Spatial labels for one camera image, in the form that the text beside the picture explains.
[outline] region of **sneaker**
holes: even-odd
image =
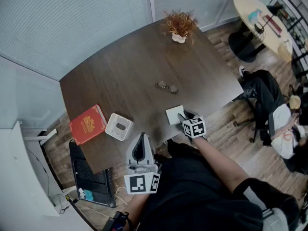
[[[239,73],[240,73],[240,76],[242,77],[242,79],[244,79],[244,74],[245,74],[246,70],[244,68],[244,66],[239,66]]]

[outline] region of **gold emblem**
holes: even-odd
[[[93,131],[93,129],[95,128],[95,126],[94,126],[94,120],[91,119],[90,116],[86,116],[86,117],[83,118],[83,121],[84,121],[84,123],[85,123],[85,125],[86,125],[87,131],[88,131],[89,133],[91,133],[91,132]]]

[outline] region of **table top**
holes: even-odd
[[[102,133],[81,146],[94,173],[125,161],[131,141],[146,132],[155,146],[180,133],[166,109],[184,108],[207,117],[243,92],[218,51],[199,29],[195,44],[163,36],[161,22],[140,28],[93,54],[60,80],[70,120],[99,104],[107,120],[117,113],[133,121],[124,141]],[[177,95],[155,87],[163,80]]]
[[[249,28],[249,30],[255,29],[254,24],[251,24],[248,20],[248,16],[250,13],[255,11],[256,9],[260,9],[262,11],[261,16],[258,15],[258,21],[262,24],[265,25],[265,21],[263,20],[264,15],[269,15],[272,16],[273,14],[268,10],[265,4],[263,4],[259,0],[233,0],[235,9],[237,10],[237,13],[239,14],[240,18],[242,21],[246,24],[246,26]],[[278,52],[278,48],[281,43],[289,40],[289,45],[288,45],[288,50],[290,53],[292,53],[292,41],[291,41],[291,36],[289,32],[287,31],[287,28],[284,26],[282,21],[277,17],[274,16],[272,18],[274,22],[277,23],[277,25],[281,28],[281,37],[277,37],[275,32],[271,29],[269,24],[266,24],[264,27],[264,33],[265,37],[263,40],[263,44],[269,48],[271,51],[276,53],[277,55],[280,55]]]

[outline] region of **person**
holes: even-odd
[[[267,132],[265,136],[260,133],[264,144],[270,144],[284,159],[290,159],[295,155],[295,151],[307,147],[305,130],[298,124],[298,113],[291,113],[291,110],[298,110],[300,107],[300,98],[291,97],[290,110],[276,79],[269,71],[257,70],[249,73],[243,66],[240,66],[239,72],[243,78],[241,85],[244,96],[246,98],[255,97],[260,105],[260,109],[256,109],[255,114],[256,126],[264,125],[269,115],[271,113],[273,115],[275,133],[271,137]]]
[[[296,229],[299,208],[294,197],[250,178],[203,137],[192,141],[197,149],[167,141],[172,158],[159,157],[157,193],[135,195],[124,209],[134,228],[139,224],[138,231],[261,231],[268,230],[263,229],[264,213],[279,208],[284,227],[278,230]]]

